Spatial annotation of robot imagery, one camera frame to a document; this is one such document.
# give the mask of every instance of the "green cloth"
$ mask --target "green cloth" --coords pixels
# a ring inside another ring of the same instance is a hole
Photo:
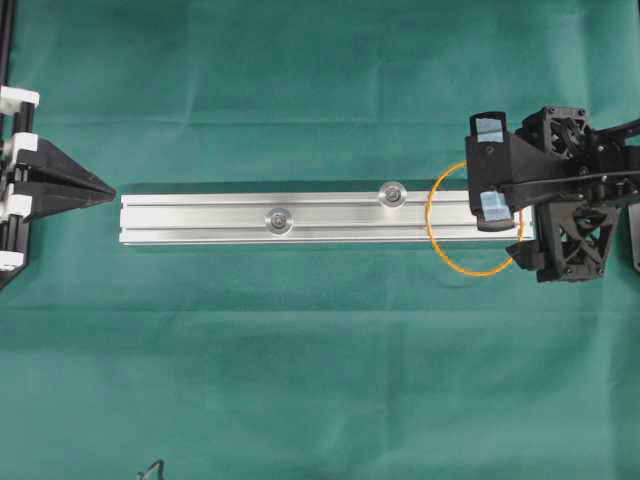
[[[35,131],[120,193],[432,181],[476,112],[639,116],[635,0],[18,3]],[[626,225],[569,285],[426,244],[125,247],[118,214],[38,221],[0,295],[0,478],[640,475]]]

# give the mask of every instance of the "screw head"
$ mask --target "screw head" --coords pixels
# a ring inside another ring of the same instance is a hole
[[[281,213],[276,213],[273,217],[271,217],[271,226],[278,230],[284,228],[287,225],[287,217],[285,217]]]
[[[397,187],[389,187],[384,192],[384,198],[390,203],[396,203],[402,198],[402,192]]]
[[[407,189],[401,183],[386,182],[378,190],[378,200],[385,207],[401,207],[407,200]]]
[[[274,208],[265,218],[265,225],[272,233],[283,235],[293,227],[293,218],[289,210]]]

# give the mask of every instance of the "black cable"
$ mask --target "black cable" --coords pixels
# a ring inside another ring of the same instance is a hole
[[[579,182],[581,180],[593,180],[602,177],[624,177],[627,175],[640,175],[640,170],[626,170],[622,172],[606,172],[606,173],[592,173],[590,175],[580,175],[577,177],[563,177],[563,178],[548,178],[542,180],[527,180],[526,182],[517,183],[505,183],[501,187],[515,188],[515,187],[527,187],[529,185],[544,185],[547,183],[563,183],[563,182]]]
[[[144,472],[138,472],[136,480],[148,480],[154,471],[158,473],[157,480],[164,480],[164,460],[156,460]]]
[[[13,39],[13,24],[15,20],[16,0],[2,2],[2,33],[0,37],[0,85],[7,85],[9,81],[9,57]],[[0,138],[2,138],[4,117],[0,115]]]

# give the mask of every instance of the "bolt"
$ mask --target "bolt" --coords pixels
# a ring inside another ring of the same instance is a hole
[[[386,198],[389,203],[396,203],[402,198],[402,192],[399,188],[389,187],[384,192],[384,198]]]
[[[276,213],[271,217],[271,226],[277,230],[282,230],[287,226],[287,217],[282,213]]]

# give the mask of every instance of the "rubber band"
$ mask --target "rubber band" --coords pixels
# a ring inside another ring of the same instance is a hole
[[[435,195],[438,188],[440,188],[440,185],[445,180],[445,178],[447,178],[453,172],[456,172],[461,168],[465,168],[466,166],[467,166],[466,162],[459,162],[454,165],[451,165],[449,168],[447,168],[444,171],[442,175],[438,177],[438,179],[436,180],[436,183],[434,183],[433,187],[431,187],[431,191],[429,192],[429,197],[427,198],[427,203],[425,204],[425,209],[424,209],[424,220],[426,224],[426,231],[427,231],[427,235],[429,236],[429,240],[431,240],[431,245],[433,245],[433,249],[436,251],[438,256],[442,259],[442,261],[446,263],[450,268],[452,268],[458,273],[461,273],[462,275],[467,275],[469,277],[491,277],[497,273],[502,272],[509,265],[511,265],[511,262],[513,261],[513,259],[509,257],[507,260],[502,262],[497,267],[492,268],[491,270],[487,270],[486,272],[475,272],[473,270],[468,270],[464,267],[461,267],[457,263],[455,263],[453,260],[451,260],[447,256],[446,253],[444,253],[442,248],[440,248],[440,245],[438,245],[438,242],[436,241],[436,238],[433,235],[433,229],[431,228],[431,207],[433,203],[433,196]],[[518,242],[521,242],[522,239],[524,238],[524,223],[525,223],[524,214],[522,213],[522,210],[518,212],[518,222],[519,222]]]

